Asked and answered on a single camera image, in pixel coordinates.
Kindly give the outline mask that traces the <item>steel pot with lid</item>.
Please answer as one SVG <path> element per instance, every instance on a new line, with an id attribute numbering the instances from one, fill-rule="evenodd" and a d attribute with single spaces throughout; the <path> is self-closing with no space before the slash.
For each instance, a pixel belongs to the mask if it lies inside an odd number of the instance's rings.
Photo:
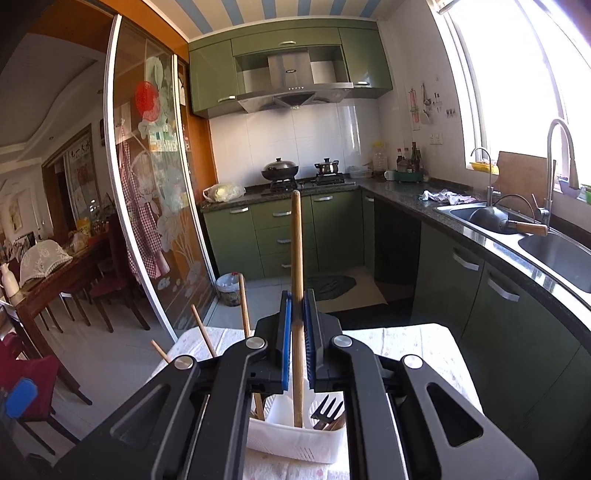
<path id="1" fill-rule="evenodd" d="M 339 174 L 339 160 L 325 157 L 322 162 L 315 163 L 318 176 L 335 176 Z"/>

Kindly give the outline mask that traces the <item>dark red dining chair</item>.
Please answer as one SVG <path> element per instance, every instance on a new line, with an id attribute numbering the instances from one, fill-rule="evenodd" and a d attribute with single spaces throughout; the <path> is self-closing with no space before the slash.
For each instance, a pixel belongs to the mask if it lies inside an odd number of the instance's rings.
<path id="1" fill-rule="evenodd" d="M 150 330 L 150 326 L 137 308 L 133 297 L 132 287 L 135 281 L 129 266 L 125 237 L 117 214 L 112 214 L 106 221 L 106 233 L 111 253 L 112 270 L 101 277 L 90 289 L 90 298 L 95 304 L 109 333 L 113 333 L 112 323 L 104 309 L 103 302 L 111 298 L 120 297 L 131 310 L 140 326 Z"/>

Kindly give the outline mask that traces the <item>tall steel kitchen faucet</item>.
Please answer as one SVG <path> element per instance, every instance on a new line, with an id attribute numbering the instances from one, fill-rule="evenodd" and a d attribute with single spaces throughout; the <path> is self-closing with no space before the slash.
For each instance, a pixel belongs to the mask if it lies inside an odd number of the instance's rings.
<path id="1" fill-rule="evenodd" d="M 560 127 L 562 132 L 566 138 L 566 146 L 567 146 L 567 157 L 569 160 L 569 170 L 568 170 L 568 182 L 569 187 L 577 192 L 580 191 L 580 182 L 578 178 L 577 166 L 576 166 L 576 157 L 574 151 L 574 142 L 573 137 L 570 132 L 569 126 L 566 121 L 562 118 L 555 118 L 551 121 L 550 127 L 547 134 L 547 180 L 546 180 L 546 196 L 544 198 L 544 206 L 539 207 L 537 206 L 537 211 L 540 216 L 540 222 L 547 227 L 550 226 L 551 216 L 552 216 L 552 207 L 553 207 L 553 192 L 554 192 L 554 185 L 555 180 L 557 177 L 557 161 L 554 159 L 553 156 L 553 135 L 554 130 Z"/>

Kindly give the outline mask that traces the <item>wooden dining table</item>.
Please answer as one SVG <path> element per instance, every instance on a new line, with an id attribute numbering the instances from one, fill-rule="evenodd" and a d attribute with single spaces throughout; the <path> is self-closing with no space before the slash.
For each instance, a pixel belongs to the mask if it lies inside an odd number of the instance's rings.
<path id="1" fill-rule="evenodd" d="M 23 325 L 33 346 L 33 357 L 43 358 L 57 354 L 53 351 L 35 323 L 37 315 L 62 291 L 81 285 L 90 278 L 91 269 L 110 255 L 106 233 L 92 237 L 90 245 L 73 256 L 73 259 L 44 279 L 31 281 L 10 298 L 10 304 Z"/>

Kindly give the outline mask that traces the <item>wooden cutting board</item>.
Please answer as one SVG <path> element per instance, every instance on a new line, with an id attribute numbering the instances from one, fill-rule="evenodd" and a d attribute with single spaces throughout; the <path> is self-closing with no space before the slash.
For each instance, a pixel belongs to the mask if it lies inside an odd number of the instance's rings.
<path id="1" fill-rule="evenodd" d="M 546 157 L 500 151 L 497 165 L 499 174 L 493 187 L 500 192 L 495 200 L 502 206 L 530 215 L 525 198 L 534 210 L 552 210 L 552 204 L 547 204 L 550 164 Z"/>

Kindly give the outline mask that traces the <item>stainless steel sink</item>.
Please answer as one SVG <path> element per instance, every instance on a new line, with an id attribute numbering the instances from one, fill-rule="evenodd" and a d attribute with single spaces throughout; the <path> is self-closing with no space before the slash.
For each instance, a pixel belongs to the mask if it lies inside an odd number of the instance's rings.
<path id="1" fill-rule="evenodd" d="M 550 229 L 547 236 L 496 233 L 469 221 L 483 203 L 437 207 L 447 217 L 459 221 L 463 232 L 483 241 L 486 248 L 523 270 L 532 280 L 556 293 L 570 295 L 590 308 L 590 250 L 562 233 Z"/>

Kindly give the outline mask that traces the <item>crumpled dish cloth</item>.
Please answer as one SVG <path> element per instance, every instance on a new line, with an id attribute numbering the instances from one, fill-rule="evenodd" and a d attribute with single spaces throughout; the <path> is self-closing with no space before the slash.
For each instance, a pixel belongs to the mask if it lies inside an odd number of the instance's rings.
<path id="1" fill-rule="evenodd" d="M 449 205 L 449 206 L 471 204 L 471 203 L 476 203 L 478 201 L 477 198 L 475 198 L 471 195 L 459 194 L 459 193 L 452 192 L 447 189 L 441 190 L 439 192 L 432 192 L 430 190 L 425 190 L 419 196 L 419 199 L 424 202 L 432 201 L 432 202 L 436 202 L 441 205 Z"/>

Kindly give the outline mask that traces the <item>white plastic bag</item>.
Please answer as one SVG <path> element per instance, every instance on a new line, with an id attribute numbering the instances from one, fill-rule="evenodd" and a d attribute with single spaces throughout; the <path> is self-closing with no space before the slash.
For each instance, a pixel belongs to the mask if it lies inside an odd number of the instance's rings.
<path id="1" fill-rule="evenodd" d="M 233 183 L 218 183 L 202 191 L 202 196 L 209 203 L 228 203 L 243 195 L 245 187 Z"/>

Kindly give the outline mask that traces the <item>condiment bottles tray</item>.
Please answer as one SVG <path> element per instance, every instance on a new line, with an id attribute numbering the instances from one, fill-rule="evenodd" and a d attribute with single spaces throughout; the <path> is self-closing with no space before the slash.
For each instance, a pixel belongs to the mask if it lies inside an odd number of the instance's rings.
<path id="1" fill-rule="evenodd" d="M 406 149 L 404 155 L 397 159 L 397 169 L 394 171 L 394 180 L 399 183 L 422 183 L 424 169 L 422 154 L 416 142 L 412 143 L 411 150 Z"/>

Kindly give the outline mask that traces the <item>red checkered apron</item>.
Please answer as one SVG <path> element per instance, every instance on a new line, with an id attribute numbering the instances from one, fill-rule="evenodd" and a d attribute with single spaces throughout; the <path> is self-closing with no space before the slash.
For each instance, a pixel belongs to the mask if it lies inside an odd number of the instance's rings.
<path id="1" fill-rule="evenodd" d="M 141 261 L 151 280 L 166 276 L 170 267 L 157 229 L 160 210 L 151 158 L 145 151 L 133 157 L 128 142 L 123 140 L 118 144 L 118 162 L 125 206 Z"/>

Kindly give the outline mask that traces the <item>green upper cabinets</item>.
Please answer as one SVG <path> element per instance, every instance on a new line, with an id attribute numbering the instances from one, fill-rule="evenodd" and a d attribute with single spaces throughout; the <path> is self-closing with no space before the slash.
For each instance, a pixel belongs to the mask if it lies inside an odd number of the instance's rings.
<path id="1" fill-rule="evenodd" d="M 245 26 L 189 46 L 195 115 L 379 98 L 393 88 L 376 22 L 304 18 Z"/>

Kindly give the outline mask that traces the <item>white plastic utensil holder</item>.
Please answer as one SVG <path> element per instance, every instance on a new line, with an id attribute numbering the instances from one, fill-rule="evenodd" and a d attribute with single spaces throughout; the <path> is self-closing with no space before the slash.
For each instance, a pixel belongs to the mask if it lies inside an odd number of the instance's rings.
<path id="1" fill-rule="evenodd" d="M 311 418 L 322 407 L 340 406 L 344 412 L 342 393 L 317 394 L 308 390 L 304 395 L 304 423 L 294 427 L 293 400 L 290 393 L 271 395 L 264 403 L 264 419 L 249 419 L 246 446 L 266 454 L 312 463 L 332 464 L 346 449 L 346 429 L 317 430 L 317 420 Z"/>

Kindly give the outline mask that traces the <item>black plastic fork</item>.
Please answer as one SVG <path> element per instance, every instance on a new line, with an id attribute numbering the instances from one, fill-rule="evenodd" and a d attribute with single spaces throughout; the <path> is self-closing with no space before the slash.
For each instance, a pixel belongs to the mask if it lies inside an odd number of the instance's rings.
<path id="1" fill-rule="evenodd" d="M 311 414 L 311 420 L 315 420 L 312 427 L 315 430 L 325 430 L 339 418 L 339 414 L 344 409 L 344 401 L 339 400 L 335 395 L 325 395 L 321 403 L 318 404 L 315 411 Z"/>

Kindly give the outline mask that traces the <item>small trash bin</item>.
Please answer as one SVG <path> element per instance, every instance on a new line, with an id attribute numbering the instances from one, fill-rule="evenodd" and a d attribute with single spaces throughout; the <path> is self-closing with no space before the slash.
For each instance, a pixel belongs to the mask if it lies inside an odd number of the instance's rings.
<path id="1" fill-rule="evenodd" d="M 215 288 L 219 301 L 223 305 L 235 307 L 240 305 L 240 274 L 238 272 L 230 272 L 223 274 L 215 281 Z"/>

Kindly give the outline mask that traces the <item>sliding glass door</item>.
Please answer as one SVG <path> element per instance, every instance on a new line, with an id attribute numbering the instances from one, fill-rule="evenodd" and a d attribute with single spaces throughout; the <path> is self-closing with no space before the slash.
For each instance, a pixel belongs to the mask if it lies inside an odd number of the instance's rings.
<path id="1" fill-rule="evenodd" d="M 191 172 L 185 73 L 178 56 L 122 15 L 104 74 L 106 156 L 132 274 L 172 339 L 215 302 Z"/>

